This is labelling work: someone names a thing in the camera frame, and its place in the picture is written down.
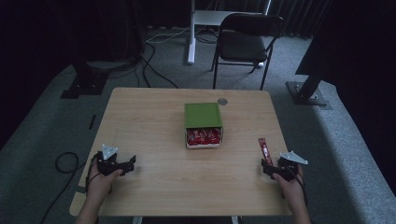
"green box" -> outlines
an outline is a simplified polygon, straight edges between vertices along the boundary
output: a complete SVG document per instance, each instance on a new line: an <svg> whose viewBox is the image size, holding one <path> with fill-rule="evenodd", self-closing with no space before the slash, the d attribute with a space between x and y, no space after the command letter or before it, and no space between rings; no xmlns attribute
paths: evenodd
<svg viewBox="0 0 396 224"><path fill-rule="evenodd" d="M184 106L186 146L188 148L218 147L219 144L190 146L187 142L188 129L194 128L219 128L221 139L223 136L223 124L218 103L185 104Z"/></svg>

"black folding chair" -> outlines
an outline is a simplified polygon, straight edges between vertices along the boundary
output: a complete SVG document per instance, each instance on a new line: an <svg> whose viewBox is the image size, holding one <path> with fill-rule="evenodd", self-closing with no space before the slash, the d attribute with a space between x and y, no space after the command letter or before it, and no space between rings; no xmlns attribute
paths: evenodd
<svg viewBox="0 0 396 224"><path fill-rule="evenodd" d="M227 16L220 25L219 38L211 71L215 68L213 89L216 88L219 64L253 66L254 72L259 63L266 62L262 84L267 76L271 61L273 45L283 30L283 19L278 16L260 14L233 13ZM270 39L265 47L264 39ZM229 63L219 63L219 58Z"/></svg>

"human arm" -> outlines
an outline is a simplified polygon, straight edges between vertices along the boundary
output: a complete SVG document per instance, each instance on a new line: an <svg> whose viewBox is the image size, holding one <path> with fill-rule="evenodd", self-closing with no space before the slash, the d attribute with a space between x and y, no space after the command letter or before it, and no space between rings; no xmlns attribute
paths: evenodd
<svg viewBox="0 0 396 224"><path fill-rule="evenodd" d="M104 176L97 168L97 159L92 163L90 182L88 186L87 198L79 211L76 224L95 223L99 214L99 209L105 201L105 197L111 189L113 181L122 173L122 170L114 171L112 174Z"/></svg>
<svg viewBox="0 0 396 224"><path fill-rule="evenodd" d="M299 173L301 176L297 175L297 178L299 178L300 182L303 182L303 169L300 165ZM285 196L292 213L293 223L310 224L311 221L305 204L304 192L299 182L295 178L288 182L278 174L273 174L273 177L282 188L283 195Z"/></svg>

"light stand base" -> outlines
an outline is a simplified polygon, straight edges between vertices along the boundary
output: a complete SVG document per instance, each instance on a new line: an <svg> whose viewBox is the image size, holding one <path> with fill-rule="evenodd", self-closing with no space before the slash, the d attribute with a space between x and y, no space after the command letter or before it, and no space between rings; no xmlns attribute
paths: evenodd
<svg viewBox="0 0 396 224"><path fill-rule="evenodd" d="M61 99L77 99L80 95L100 95L106 85L108 73L94 73L94 79L86 86L81 86L76 77L69 90L62 93Z"/></svg>
<svg viewBox="0 0 396 224"><path fill-rule="evenodd" d="M286 82L289 93L296 105L318 105L322 110L332 110L332 106L328 100L323 99L319 89L316 89L314 94L308 99L302 98L299 95L300 88L304 85L303 82Z"/></svg>

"green lid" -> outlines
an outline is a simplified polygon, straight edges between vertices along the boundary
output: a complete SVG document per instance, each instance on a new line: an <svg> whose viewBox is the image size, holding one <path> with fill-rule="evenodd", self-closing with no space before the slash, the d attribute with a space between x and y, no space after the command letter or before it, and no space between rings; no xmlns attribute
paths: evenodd
<svg viewBox="0 0 396 224"><path fill-rule="evenodd" d="M186 128L222 127L218 103L185 104L184 117Z"/></svg>

